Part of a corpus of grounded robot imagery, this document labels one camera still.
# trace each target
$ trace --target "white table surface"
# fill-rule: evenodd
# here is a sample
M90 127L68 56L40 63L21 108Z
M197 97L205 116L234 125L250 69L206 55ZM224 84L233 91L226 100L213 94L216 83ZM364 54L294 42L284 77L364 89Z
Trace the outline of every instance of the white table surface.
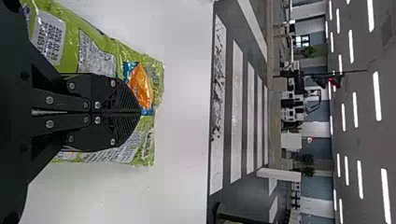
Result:
M151 168L51 164L30 185L21 223L205 223L213 5L208 0L60 2L165 63L156 161Z

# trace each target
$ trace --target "green snack bag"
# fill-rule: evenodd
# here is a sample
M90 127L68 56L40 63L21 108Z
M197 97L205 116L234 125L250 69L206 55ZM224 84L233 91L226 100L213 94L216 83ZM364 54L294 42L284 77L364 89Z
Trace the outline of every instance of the green snack bag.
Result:
M153 89L153 109L163 98L163 63L105 35L53 0L21 0L31 42L60 73L94 73L124 80L123 64L144 66ZM60 152L53 162L154 164L154 113L142 116L134 133L119 148L95 153Z

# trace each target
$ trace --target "screw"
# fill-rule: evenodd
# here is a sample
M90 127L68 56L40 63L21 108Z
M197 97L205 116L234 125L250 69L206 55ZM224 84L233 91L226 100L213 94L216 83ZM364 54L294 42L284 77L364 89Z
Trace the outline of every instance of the screw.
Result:
M100 109L100 102L95 102L95 109Z
M100 119L100 117L96 117L95 118L95 124L100 124L102 120Z
M47 96L46 103L47 103L47 105L52 105L53 104L53 97L52 96Z
M51 128L53 128L53 125L54 125L55 123L53 122L53 120L47 120L47 122L46 122L46 127L47 128L49 128L49 129L51 129Z
M69 89L72 90L72 91L75 90L76 89L76 84L74 84L74 82L70 82L69 83Z
M21 79L26 80L30 77L30 74L27 72L21 72Z
M73 136L73 135L70 135L68 140L69 140L69 143L74 142L74 136Z

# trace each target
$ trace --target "crosswalk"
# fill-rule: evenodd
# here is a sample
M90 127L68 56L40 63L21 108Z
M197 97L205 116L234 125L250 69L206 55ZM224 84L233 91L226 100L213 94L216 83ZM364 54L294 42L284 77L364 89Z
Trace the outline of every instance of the crosswalk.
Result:
M268 164L266 80L246 50L227 34L216 16L209 195Z

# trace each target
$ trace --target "white stripe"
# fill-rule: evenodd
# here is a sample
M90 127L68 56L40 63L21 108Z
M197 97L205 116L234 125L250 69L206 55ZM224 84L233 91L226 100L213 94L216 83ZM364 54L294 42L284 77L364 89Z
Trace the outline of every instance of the white stripe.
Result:
M264 86L264 164L268 164L268 88Z
M254 69L247 64L247 173L254 171Z
M257 77L257 166L262 167L262 79Z
M233 42L233 127L231 140L231 183L241 178L242 162L242 50Z
M226 55L226 28L220 18L216 16L216 37L215 49L219 49L215 54L216 60L213 66L213 73L218 77L218 83L225 83L225 55ZM213 85L221 101L213 103L213 109L218 112L216 124L219 130L211 142L210 152L210 195L221 190L223 186L223 157L224 157L224 106L225 90L219 85Z
M275 217L276 217L276 213L277 213L277 196L274 199L273 204L271 205L270 208L270 223L274 223Z
M268 179L268 196L271 196L276 189L277 179L269 178Z
M387 222L387 224L391 224L392 218L390 213L388 171L386 169L381 169L381 180L382 180L382 196L384 199L385 221Z
M242 12L247 19L247 24L250 26L251 32L259 44L260 50L262 51L262 55L264 56L265 61L267 62L267 43L265 43L264 36L262 35L262 29L260 28L259 23L257 22L256 16L254 15L253 8L251 7L249 0L238 0L238 4L242 9Z

